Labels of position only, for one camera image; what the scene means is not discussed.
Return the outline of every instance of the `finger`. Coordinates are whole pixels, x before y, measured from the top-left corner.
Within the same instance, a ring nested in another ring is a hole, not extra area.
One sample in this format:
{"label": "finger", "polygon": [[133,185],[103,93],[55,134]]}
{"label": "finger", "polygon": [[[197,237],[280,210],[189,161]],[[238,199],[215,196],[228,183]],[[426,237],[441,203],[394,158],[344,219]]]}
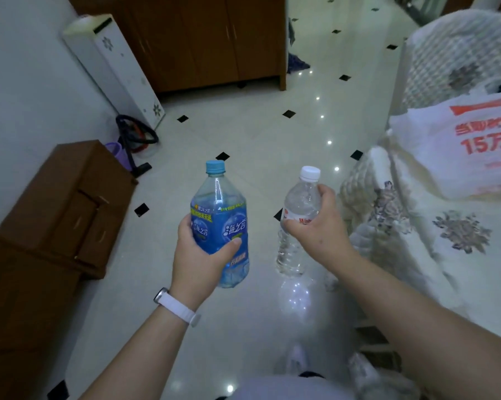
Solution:
{"label": "finger", "polygon": [[282,223],[287,232],[300,241],[300,237],[302,237],[304,233],[305,226],[293,219],[285,219]]}
{"label": "finger", "polygon": [[336,208],[336,192],[324,184],[319,184],[319,193],[321,194],[321,211]]}
{"label": "finger", "polygon": [[178,225],[178,238],[184,241],[193,240],[193,232],[191,231],[191,214],[188,213],[180,221]]}
{"label": "finger", "polygon": [[214,264],[219,265],[219,267],[224,267],[229,261],[234,258],[234,255],[239,250],[241,246],[241,238],[236,237],[231,242],[226,243],[223,248],[212,254],[214,259]]}

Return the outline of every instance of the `person's left hand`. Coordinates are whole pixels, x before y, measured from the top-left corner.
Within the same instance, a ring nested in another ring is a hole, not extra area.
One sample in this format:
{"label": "person's left hand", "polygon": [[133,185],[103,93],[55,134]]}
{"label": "person's left hand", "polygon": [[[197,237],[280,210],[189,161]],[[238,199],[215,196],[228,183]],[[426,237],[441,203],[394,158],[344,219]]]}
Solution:
{"label": "person's left hand", "polygon": [[178,242],[173,260],[173,281],[169,293],[189,309],[199,306],[214,291],[225,265],[234,257],[241,239],[234,238],[215,254],[200,248],[191,231],[191,215],[187,214],[178,225]]}

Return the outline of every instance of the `blue bottle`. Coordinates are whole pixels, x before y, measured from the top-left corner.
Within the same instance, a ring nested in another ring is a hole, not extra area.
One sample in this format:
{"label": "blue bottle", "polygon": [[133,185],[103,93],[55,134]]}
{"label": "blue bottle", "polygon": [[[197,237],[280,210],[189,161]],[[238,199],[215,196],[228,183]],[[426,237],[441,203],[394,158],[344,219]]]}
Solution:
{"label": "blue bottle", "polygon": [[224,161],[206,162],[208,178],[191,200],[191,228],[195,241],[208,254],[241,237],[241,246],[219,282],[221,288],[233,288],[249,273],[247,200],[224,173]]}

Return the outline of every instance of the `purple bucket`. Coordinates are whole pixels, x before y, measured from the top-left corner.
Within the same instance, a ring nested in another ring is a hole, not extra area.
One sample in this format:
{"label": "purple bucket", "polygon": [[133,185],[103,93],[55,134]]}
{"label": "purple bucket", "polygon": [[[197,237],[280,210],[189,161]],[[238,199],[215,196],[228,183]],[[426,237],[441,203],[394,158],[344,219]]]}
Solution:
{"label": "purple bucket", "polygon": [[130,161],[128,161],[126,151],[122,148],[120,143],[110,142],[106,143],[104,146],[110,153],[114,155],[117,161],[119,161],[124,168],[126,168],[128,171],[132,171],[132,167],[130,166]]}

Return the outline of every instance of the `tile floor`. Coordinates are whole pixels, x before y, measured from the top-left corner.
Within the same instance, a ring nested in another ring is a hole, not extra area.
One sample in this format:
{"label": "tile floor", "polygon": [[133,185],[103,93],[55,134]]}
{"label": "tile floor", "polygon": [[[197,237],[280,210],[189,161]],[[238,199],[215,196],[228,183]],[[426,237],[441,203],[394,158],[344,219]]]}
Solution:
{"label": "tile floor", "polygon": [[[338,188],[356,163],[352,156],[384,131],[400,45],[416,25],[393,0],[289,0],[289,12],[297,19],[291,51],[312,67],[291,74],[286,92],[264,80],[163,102],[161,146],[146,152],[153,169],[140,178],[107,276],[85,284],[67,326],[68,344],[59,351],[72,399],[169,285],[176,227],[206,177],[205,161],[223,152],[227,177],[248,201],[250,273],[235,289],[217,289],[202,306],[201,323],[188,330],[162,398],[228,395],[229,385],[278,373],[295,341],[306,346],[314,371],[348,384],[345,362],[354,348],[349,297],[324,290],[316,263],[300,279],[275,271],[274,215],[301,166],[320,167],[322,182]],[[292,306],[293,298],[300,304]]]}

